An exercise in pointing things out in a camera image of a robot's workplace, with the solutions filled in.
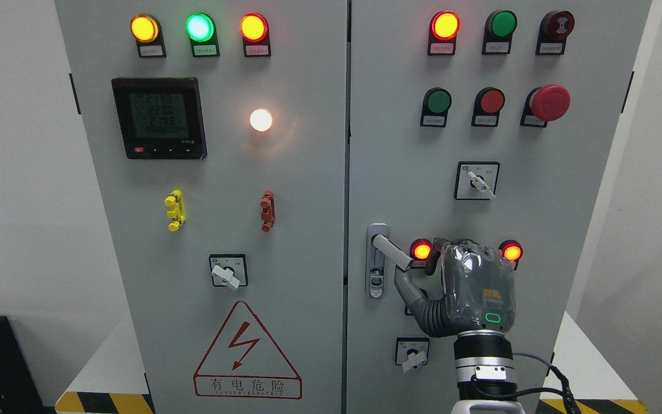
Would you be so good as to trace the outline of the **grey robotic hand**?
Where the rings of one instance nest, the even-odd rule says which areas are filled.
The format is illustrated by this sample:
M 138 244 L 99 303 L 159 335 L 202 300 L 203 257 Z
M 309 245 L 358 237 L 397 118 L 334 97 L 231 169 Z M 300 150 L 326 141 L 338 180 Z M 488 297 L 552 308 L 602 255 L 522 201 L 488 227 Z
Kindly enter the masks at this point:
M 499 251 L 471 239 L 435 238 L 426 269 L 441 262 L 443 296 L 429 299 L 406 272 L 394 283 L 416 323 L 431 338 L 474 330 L 507 333 L 515 322 L 514 265 Z

